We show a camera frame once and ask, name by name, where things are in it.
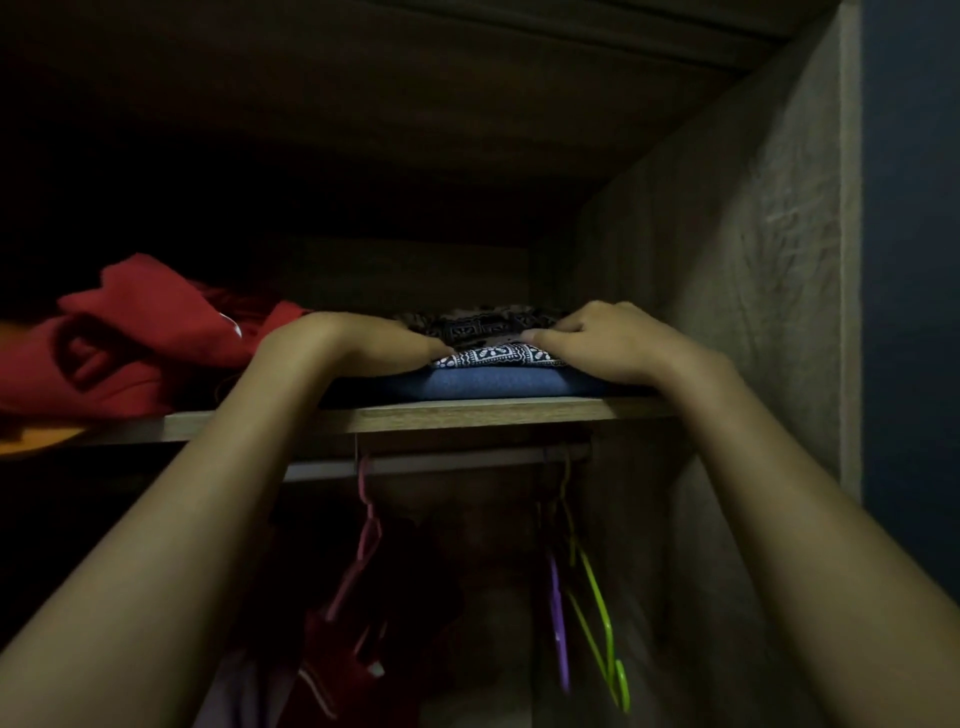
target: forearm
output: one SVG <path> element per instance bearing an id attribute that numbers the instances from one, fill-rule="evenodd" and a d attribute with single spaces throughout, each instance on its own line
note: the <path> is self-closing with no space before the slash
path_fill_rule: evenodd
<path id="1" fill-rule="evenodd" d="M 714 484 L 757 590 L 844 726 L 960 715 L 960 613 L 718 354 L 660 382 Z"/>
<path id="2" fill-rule="evenodd" d="M 325 357 L 311 342 L 254 358 L 204 431 L 0 657 L 5 722 L 192 721 L 288 451 L 332 377 Z"/>

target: red clothing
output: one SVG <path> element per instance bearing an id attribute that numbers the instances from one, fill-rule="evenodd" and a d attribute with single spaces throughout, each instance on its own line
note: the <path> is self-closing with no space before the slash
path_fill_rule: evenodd
<path id="1" fill-rule="evenodd" d="M 305 312 L 189 281 L 141 254 L 108 266 L 100 288 L 64 296 L 59 305 L 63 316 L 0 351 L 0 412 L 168 414 L 203 368 L 243 369 L 264 336 Z"/>

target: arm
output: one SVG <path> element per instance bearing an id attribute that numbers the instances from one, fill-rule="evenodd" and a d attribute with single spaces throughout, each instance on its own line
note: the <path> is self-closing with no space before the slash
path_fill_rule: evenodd
<path id="1" fill-rule="evenodd" d="M 777 422 L 723 355 L 629 303 L 529 340 L 677 407 L 754 584 L 839 725 L 960 719 L 960 610 Z"/>
<path id="2" fill-rule="evenodd" d="M 350 314 L 270 334 L 203 432 L 0 655 L 4 724 L 189 725 L 290 448 L 326 386 L 447 354 L 396 322 Z"/>

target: pink hanger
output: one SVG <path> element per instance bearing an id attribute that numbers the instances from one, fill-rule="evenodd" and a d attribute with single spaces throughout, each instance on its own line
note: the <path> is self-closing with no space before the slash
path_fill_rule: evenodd
<path id="1" fill-rule="evenodd" d="M 340 581 L 340 588 L 337 594 L 326 609 L 326 621 L 335 621 L 340 614 L 340 609 L 344 602 L 353 591 L 360 574 L 376 553 L 376 548 L 380 545 L 380 539 L 383 537 L 383 524 L 376 515 L 373 508 L 373 501 L 367 496 L 367 469 L 370 466 L 370 459 L 364 455 L 357 465 L 357 490 L 360 493 L 360 500 L 367 505 L 367 522 L 360 531 L 360 543 L 357 545 L 356 559 L 344 573 L 344 578 Z"/>

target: black and white patterned fabric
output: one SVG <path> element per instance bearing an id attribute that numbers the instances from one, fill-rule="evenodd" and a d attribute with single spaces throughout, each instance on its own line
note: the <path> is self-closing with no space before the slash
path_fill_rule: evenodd
<path id="1" fill-rule="evenodd" d="M 466 367 L 565 367 L 560 359 L 520 341 L 528 328 L 550 328 L 561 314 L 531 306 L 458 310 L 440 316 L 419 313 L 397 318 L 417 333 L 435 336 L 456 350 L 433 363 L 434 369 Z"/>

